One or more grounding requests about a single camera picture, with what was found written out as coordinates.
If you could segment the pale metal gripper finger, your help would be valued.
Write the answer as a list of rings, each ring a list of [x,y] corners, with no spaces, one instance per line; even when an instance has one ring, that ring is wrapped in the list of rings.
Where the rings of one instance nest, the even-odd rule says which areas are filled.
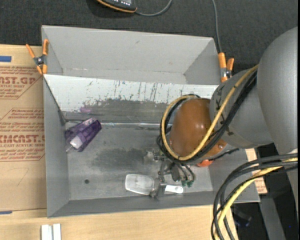
[[[164,161],[165,155],[161,150],[152,149],[147,151],[145,159],[147,161]]]
[[[149,193],[149,196],[154,200],[159,200],[165,195],[166,184],[162,182],[157,182]]]

